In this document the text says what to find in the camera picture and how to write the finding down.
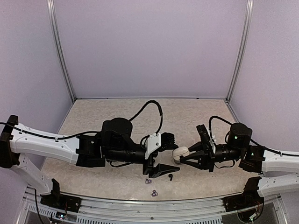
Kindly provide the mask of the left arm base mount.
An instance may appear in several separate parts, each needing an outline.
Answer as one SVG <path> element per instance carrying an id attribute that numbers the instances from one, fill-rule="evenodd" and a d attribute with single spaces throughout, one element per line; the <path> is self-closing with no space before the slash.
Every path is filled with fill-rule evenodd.
<path id="1" fill-rule="evenodd" d="M 51 184 L 52 189 L 50 193 L 41 196 L 40 203 L 52 208 L 78 213 L 82 199 L 62 194 L 60 192 L 60 185 L 54 178 L 51 179 Z"/>

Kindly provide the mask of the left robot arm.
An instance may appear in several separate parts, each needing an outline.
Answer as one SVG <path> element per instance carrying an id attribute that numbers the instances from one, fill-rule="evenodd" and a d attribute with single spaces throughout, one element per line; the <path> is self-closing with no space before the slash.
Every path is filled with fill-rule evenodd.
<path id="1" fill-rule="evenodd" d="M 131 139 L 133 125 L 125 118 L 103 122 L 100 131 L 74 135 L 58 135 L 32 129 L 12 115 L 3 124 L 0 134 L 0 166 L 19 173 L 37 192 L 46 196 L 53 206 L 65 204 L 59 183 L 44 176 L 28 159 L 28 154 L 65 161 L 84 168 L 104 167 L 117 161 L 121 166 L 141 164 L 142 173 L 149 178 L 179 171 L 178 167 L 156 164 L 159 152 L 176 149 L 174 135 L 155 132 L 141 143 Z"/>

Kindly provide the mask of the white earbud charging case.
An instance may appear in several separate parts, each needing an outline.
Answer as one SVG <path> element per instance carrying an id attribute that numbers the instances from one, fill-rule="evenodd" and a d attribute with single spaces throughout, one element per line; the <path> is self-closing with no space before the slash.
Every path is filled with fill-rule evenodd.
<path id="1" fill-rule="evenodd" d="M 174 149 L 172 151 L 173 160 L 177 160 L 177 161 L 179 161 L 182 156 L 186 157 L 189 155 L 190 155 L 190 152 L 187 147 L 178 147 L 177 149 Z"/>

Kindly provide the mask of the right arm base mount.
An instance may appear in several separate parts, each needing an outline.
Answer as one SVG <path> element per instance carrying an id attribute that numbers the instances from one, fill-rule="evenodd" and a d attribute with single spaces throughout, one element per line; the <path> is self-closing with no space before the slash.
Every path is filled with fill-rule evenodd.
<path id="1" fill-rule="evenodd" d="M 223 198 L 226 212 L 241 210 L 264 203 L 264 198 L 258 194 L 258 184 L 261 177 L 251 177 L 247 180 L 242 193 Z"/>

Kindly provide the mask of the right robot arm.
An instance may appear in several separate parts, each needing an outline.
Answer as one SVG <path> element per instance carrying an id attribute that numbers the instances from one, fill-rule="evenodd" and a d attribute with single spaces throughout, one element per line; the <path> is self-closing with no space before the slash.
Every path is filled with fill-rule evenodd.
<path id="1" fill-rule="evenodd" d="M 252 129 L 242 123 L 230 126 L 225 144 L 215 144 L 205 125 L 198 125 L 200 141 L 188 148 L 189 155 L 179 157 L 180 163 L 201 170 L 213 172 L 215 164 L 239 160 L 239 168 L 250 173 L 258 173 L 249 178 L 239 203 L 249 207 L 257 196 L 297 191 L 299 189 L 299 155 L 287 151 L 277 151 L 258 144 L 251 145 Z"/>

